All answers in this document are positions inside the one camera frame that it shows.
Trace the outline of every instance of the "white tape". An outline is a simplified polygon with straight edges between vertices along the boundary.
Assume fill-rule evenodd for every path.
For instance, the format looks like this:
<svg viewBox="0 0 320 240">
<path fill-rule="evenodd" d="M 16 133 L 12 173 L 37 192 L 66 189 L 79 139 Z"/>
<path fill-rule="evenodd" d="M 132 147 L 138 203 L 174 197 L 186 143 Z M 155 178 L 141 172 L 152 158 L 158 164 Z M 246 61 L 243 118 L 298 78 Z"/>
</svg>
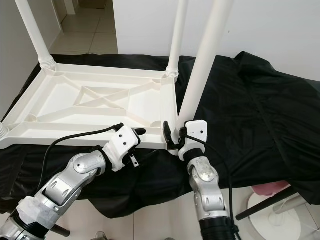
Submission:
<svg viewBox="0 0 320 240">
<path fill-rule="evenodd" d="M 60 216 L 47 206 L 39 202 L 35 197 L 27 196 L 17 206 L 21 220 L 25 224 L 37 222 L 46 229 L 52 229 Z"/>
</svg>

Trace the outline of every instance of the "white wall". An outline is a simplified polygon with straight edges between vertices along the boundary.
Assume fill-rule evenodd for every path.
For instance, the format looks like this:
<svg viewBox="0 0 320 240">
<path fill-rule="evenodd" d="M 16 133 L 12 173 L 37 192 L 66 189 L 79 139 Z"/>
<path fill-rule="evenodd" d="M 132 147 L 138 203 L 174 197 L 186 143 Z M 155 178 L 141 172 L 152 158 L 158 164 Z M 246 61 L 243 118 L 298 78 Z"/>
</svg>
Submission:
<svg viewBox="0 0 320 240">
<path fill-rule="evenodd" d="M 77 9 L 77 7 L 79 6 L 79 1 L 78 0 L 72 0 L 73 2 L 73 6 L 75 9 Z"/>
<path fill-rule="evenodd" d="M 29 0 L 44 41 L 60 34 L 51 0 Z M 14 0 L 0 0 L 0 119 L 38 63 L 38 56 Z"/>
<path fill-rule="evenodd" d="M 189 0 L 182 55 L 196 56 L 213 0 Z M 168 56 L 178 0 L 115 0 L 119 54 Z M 320 80 L 319 0 L 235 0 L 218 51 L 264 58 L 280 72 Z"/>
</svg>

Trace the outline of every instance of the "white floor tile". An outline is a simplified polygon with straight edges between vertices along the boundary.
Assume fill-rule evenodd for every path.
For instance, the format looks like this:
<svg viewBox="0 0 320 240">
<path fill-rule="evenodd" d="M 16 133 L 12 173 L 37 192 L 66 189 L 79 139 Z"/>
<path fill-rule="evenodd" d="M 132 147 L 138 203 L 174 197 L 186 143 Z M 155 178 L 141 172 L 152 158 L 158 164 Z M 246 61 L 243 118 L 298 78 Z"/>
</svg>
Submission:
<svg viewBox="0 0 320 240">
<path fill-rule="evenodd" d="M 193 192 L 170 202 L 170 217 L 174 239 L 202 240 Z"/>
<path fill-rule="evenodd" d="M 54 43 L 52 52 L 89 52 L 91 43 L 94 38 L 94 33 L 90 32 L 65 32 Z"/>
<path fill-rule="evenodd" d="M 306 204 L 306 207 L 312 215 L 315 224 L 317 224 L 318 228 L 320 228 L 320 206 Z"/>
<path fill-rule="evenodd" d="M 105 232 L 109 239 L 133 240 L 134 216 L 108 219 L 103 216 L 88 200 L 78 200 L 62 216 L 58 223 L 70 230 L 68 240 L 90 240 L 96 232 Z M 47 240 L 65 240 L 66 238 L 54 232 L 49 232 Z"/>
<path fill-rule="evenodd" d="M 118 54 L 117 36 L 114 33 L 96 33 L 89 53 Z"/>
<path fill-rule="evenodd" d="M 116 33 L 115 19 L 101 18 L 99 21 L 98 28 L 96 29 L 96 32 L 105 33 L 105 34 L 115 34 Z"/>
<path fill-rule="evenodd" d="M 148 206 L 134 213 L 134 240 L 172 237 L 169 202 Z"/>
<path fill-rule="evenodd" d="M 62 22 L 63 31 L 95 33 L 99 24 L 100 17 L 97 16 L 78 16 L 68 15 Z"/>
<path fill-rule="evenodd" d="M 296 207 L 295 211 L 298 214 L 301 222 L 301 235 L 299 240 L 316 240 L 314 237 L 315 231 L 313 229 L 318 229 L 318 227 L 309 213 L 307 206 L 302 205 Z"/>
<path fill-rule="evenodd" d="M 9 216 L 9 213 L 0 214 L 0 228 L 5 224 Z"/>
<path fill-rule="evenodd" d="M 134 214 L 115 219 L 104 217 L 103 224 L 103 232 L 109 240 L 134 239 Z"/>
<path fill-rule="evenodd" d="M 315 240 L 320 240 L 320 231 L 317 231 L 313 234 Z"/>
<path fill-rule="evenodd" d="M 102 19 L 107 19 L 107 20 L 111 20 L 111 21 L 115 21 L 115 13 L 113 10 L 109 10 L 109 11 L 104 11 L 103 14 L 101 15 Z"/>
</svg>

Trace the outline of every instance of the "black cable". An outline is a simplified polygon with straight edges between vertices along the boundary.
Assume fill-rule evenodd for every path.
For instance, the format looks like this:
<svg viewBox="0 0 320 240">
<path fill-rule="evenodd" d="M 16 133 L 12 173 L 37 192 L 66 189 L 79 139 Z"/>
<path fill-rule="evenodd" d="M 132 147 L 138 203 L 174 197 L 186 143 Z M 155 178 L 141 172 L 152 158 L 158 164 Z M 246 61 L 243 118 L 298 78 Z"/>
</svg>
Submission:
<svg viewBox="0 0 320 240">
<path fill-rule="evenodd" d="M 121 123 L 118 125 L 113 125 L 111 127 L 108 127 L 106 129 L 102 129 L 102 130 L 98 130 L 98 131 L 90 131 L 90 132 L 84 132 L 84 133 L 74 134 L 74 135 L 70 135 L 70 136 L 65 136 L 65 137 L 62 137 L 62 138 L 54 141 L 45 152 L 43 164 L 42 164 L 40 182 L 39 182 L 38 187 L 36 188 L 35 193 L 37 193 L 41 189 L 42 185 L 44 184 L 45 176 L 46 176 L 46 172 L 47 172 L 47 163 L 48 163 L 49 153 L 55 145 L 57 145 L 58 143 L 60 143 L 64 140 L 68 140 L 68 139 L 74 139 L 74 138 L 79 138 L 79 137 L 84 137 L 84 136 L 89 136 L 89 135 L 95 135 L 95 134 L 102 134 L 102 133 L 108 132 L 110 130 L 117 129 L 120 126 L 123 126 L 123 124 Z"/>
<path fill-rule="evenodd" d="M 235 228 L 234 230 L 234 234 L 236 235 L 236 237 L 239 239 L 239 240 L 242 240 L 239 233 L 237 232 L 237 226 L 235 225 L 235 218 L 234 218 L 234 207 L 233 207 L 233 196 L 232 196 L 232 176 L 231 176 L 231 173 L 230 173 L 230 170 L 229 170 L 229 167 L 225 161 L 225 159 L 220 155 L 220 153 L 211 145 L 209 145 L 208 143 L 206 143 L 205 141 L 202 141 L 198 138 L 195 138 L 193 136 L 189 136 L 189 135 L 185 135 L 184 136 L 185 138 L 187 139 L 191 139 L 193 141 L 196 141 L 200 144 L 203 144 L 204 146 L 208 147 L 209 149 L 213 150 L 216 155 L 220 158 L 220 160 L 222 161 L 224 167 L 225 167 L 225 170 L 226 170 L 226 174 L 227 174 L 227 178 L 228 178 L 228 186 L 229 186 L 229 208 L 230 208 L 230 219 L 231 219 L 231 224 L 232 224 L 232 227 Z"/>
</svg>

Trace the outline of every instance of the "black stand leg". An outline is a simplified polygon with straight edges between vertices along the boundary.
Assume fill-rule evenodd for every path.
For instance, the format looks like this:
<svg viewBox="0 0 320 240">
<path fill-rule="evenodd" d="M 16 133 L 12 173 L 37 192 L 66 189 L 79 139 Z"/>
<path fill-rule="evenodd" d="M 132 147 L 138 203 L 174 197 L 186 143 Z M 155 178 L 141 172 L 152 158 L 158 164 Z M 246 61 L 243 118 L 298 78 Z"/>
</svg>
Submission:
<svg viewBox="0 0 320 240">
<path fill-rule="evenodd" d="M 50 231 L 54 232 L 56 234 L 59 234 L 61 236 L 64 236 L 66 238 L 70 236 L 70 231 L 69 230 L 64 229 L 63 227 L 58 226 L 58 225 L 54 225 L 53 228 L 51 228 Z"/>
<path fill-rule="evenodd" d="M 270 207 L 273 204 L 276 204 L 278 202 L 280 202 L 281 200 L 284 200 L 294 194 L 296 194 L 297 191 L 294 190 L 294 188 L 292 186 L 286 188 L 285 190 L 277 193 L 276 195 L 268 198 L 267 200 L 264 200 L 263 202 L 260 202 L 258 205 L 255 205 L 251 208 L 249 208 L 248 210 L 245 210 L 244 212 L 238 214 L 237 216 L 235 216 L 235 218 L 240 221 L 242 219 L 245 219 L 249 216 L 251 216 L 252 214 L 255 214 L 267 207 Z"/>
</svg>

